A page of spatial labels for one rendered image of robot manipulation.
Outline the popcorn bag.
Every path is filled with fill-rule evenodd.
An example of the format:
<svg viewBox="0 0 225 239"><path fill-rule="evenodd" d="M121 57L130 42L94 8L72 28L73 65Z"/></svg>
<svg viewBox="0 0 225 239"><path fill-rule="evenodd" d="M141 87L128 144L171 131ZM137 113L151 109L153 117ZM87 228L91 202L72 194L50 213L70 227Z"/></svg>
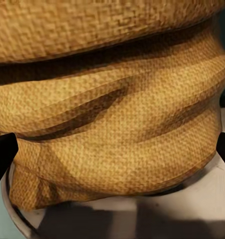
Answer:
<svg viewBox="0 0 225 239"><path fill-rule="evenodd" d="M157 193L222 132L225 0L0 0L0 136L10 201Z"/></svg>

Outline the microwave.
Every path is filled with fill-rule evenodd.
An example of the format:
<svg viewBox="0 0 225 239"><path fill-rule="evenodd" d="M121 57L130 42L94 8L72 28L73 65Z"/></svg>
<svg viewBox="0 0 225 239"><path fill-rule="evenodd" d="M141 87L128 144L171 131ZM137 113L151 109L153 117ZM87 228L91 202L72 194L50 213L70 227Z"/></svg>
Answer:
<svg viewBox="0 0 225 239"><path fill-rule="evenodd" d="M225 44L225 8L220 32ZM219 103L225 133L225 89ZM0 239L225 239L225 162L217 151L190 178L157 193L25 211L8 198L13 169L0 180Z"/></svg>

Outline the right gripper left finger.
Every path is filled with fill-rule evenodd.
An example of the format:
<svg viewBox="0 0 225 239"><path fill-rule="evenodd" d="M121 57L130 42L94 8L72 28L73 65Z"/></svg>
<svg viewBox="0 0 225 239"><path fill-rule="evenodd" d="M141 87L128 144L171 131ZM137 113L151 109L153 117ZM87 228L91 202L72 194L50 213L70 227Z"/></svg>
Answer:
<svg viewBox="0 0 225 239"><path fill-rule="evenodd" d="M0 180L18 153L18 143L14 132L0 136Z"/></svg>

